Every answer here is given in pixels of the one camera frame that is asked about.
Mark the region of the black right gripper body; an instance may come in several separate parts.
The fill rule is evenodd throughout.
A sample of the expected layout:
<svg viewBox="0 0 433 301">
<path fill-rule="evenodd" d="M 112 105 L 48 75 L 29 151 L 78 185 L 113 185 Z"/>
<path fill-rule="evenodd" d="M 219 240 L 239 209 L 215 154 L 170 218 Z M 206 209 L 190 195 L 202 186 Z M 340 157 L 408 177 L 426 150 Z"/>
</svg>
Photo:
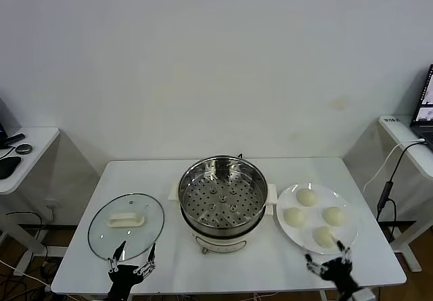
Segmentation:
<svg viewBox="0 0 433 301">
<path fill-rule="evenodd" d="M 359 285 L 351 277 L 352 262 L 342 257 L 322 264 L 320 278 L 334 283 L 338 291 L 357 291 Z"/>
</svg>

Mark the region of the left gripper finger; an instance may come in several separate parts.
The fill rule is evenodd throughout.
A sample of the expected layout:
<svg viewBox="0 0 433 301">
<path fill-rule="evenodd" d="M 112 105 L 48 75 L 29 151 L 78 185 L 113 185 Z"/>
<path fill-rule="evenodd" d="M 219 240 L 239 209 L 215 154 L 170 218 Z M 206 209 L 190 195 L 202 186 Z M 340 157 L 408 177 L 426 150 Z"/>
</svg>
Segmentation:
<svg viewBox="0 0 433 301">
<path fill-rule="evenodd" d="M 155 264 L 155 249 L 156 244 L 153 243 L 150 252 L 148 254 L 147 261 L 144 265 L 134 270 L 134 274 L 136 275 L 150 275 L 152 271 L 156 268 Z"/>
<path fill-rule="evenodd" d="M 114 251 L 112 257 L 108 257 L 109 271 L 118 271 L 118 261 L 120 260 L 122 253 L 124 252 L 124 247 L 126 241 L 123 241 Z"/>
</svg>

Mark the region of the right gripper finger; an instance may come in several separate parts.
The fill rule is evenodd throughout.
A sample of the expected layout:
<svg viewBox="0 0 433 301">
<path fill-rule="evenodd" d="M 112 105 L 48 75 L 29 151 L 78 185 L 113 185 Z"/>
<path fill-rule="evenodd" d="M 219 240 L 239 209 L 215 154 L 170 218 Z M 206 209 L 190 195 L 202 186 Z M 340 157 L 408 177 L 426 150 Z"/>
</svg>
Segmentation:
<svg viewBox="0 0 433 301">
<path fill-rule="evenodd" d="M 306 267 L 310 272 L 317 276 L 322 276 L 322 274 L 324 274 L 325 267 L 322 264 L 315 262 L 310 254 L 305 254 L 304 257 L 306 259 Z"/>
<path fill-rule="evenodd" d="M 340 240 L 336 242 L 336 245 L 341 253 L 341 257 L 337 258 L 337 260 L 341 264 L 351 264 L 351 248 L 346 247 Z"/>
</svg>

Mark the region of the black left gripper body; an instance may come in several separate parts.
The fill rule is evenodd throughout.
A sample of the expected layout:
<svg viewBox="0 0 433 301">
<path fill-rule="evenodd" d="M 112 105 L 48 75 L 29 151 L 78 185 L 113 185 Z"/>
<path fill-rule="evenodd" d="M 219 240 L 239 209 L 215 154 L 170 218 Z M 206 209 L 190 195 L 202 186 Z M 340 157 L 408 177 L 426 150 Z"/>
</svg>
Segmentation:
<svg viewBox="0 0 433 301">
<path fill-rule="evenodd" d="M 112 281 L 112 286 L 107 295 L 107 300 L 128 300 L 133 286 L 144 281 L 142 275 L 138 275 L 134 270 L 139 267 L 136 265 L 121 264 L 118 270 L 108 273 Z"/>
</svg>

